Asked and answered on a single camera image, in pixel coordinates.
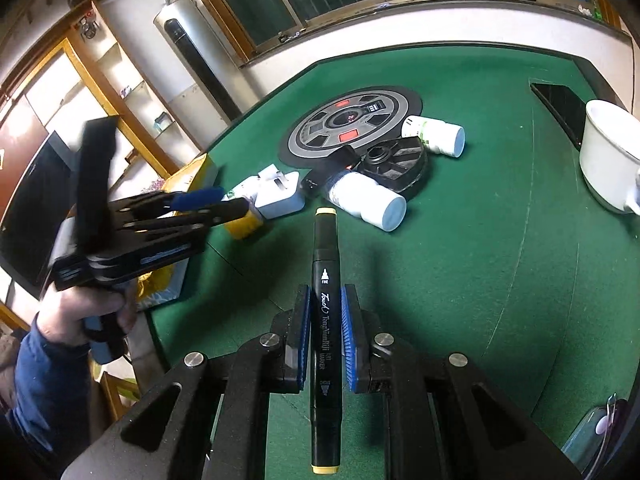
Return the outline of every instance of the metal screw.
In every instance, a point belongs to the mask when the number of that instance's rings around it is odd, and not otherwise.
[[[278,334],[267,332],[266,334],[262,334],[260,336],[260,344],[265,348],[276,346],[279,342],[280,336]]]
[[[386,332],[381,332],[379,334],[376,334],[375,338],[373,338],[373,341],[375,341],[376,344],[380,346],[389,346],[394,343],[394,337]]]
[[[452,365],[457,366],[458,368],[462,368],[466,366],[466,364],[469,362],[469,359],[467,359],[466,355],[464,354],[451,354],[449,356],[449,362]]]
[[[195,368],[198,365],[201,365],[204,362],[204,355],[200,352],[191,352],[185,355],[184,364],[186,364],[189,368]]]

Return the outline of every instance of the marker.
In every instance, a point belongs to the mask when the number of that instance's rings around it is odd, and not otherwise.
[[[311,270],[311,467],[334,474],[340,466],[342,423],[342,311],[335,209],[321,207],[314,225]]]

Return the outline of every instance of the dark screen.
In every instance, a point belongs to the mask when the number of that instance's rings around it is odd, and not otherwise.
[[[0,227],[2,266],[34,296],[47,277],[49,255],[70,209],[71,170],[46,142],[30,164]]]

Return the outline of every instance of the green tabletop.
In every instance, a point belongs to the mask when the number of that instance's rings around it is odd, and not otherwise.
[[[594,98],[571,59],[488,46],[427,46],[323,62],[274,92],[210,154],[231,188],[275,163],[310,108],[353,89],[417,91],[422,115],[464,126],[459,159],[432,156],[392,233],[338,212],[342,280],[387,332],[433,356],[463,352],[561,446],[590,408],[628,396],[640,356],[635,216],[604,210],[578,152],[532,81]],[[265,332],[308,283],[321,199],[243,241],[212,230],[180,300],[150,318],[170,364],[217,356]],[[308,394],[271,396],[268,478],[311,477]],[[344,478],[382,478],[382,410],[344,394]]]

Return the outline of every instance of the person's hand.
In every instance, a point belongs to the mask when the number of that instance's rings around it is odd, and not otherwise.
[[[136,282],[126,293],[103,288],[74,286],[58,292],[52,284],[42,300],[37,325],[52,343],[80,346],[88,339],[82,332],[82,320],[89,316],[118,313],[118,324],[128,333],[136,322]]]

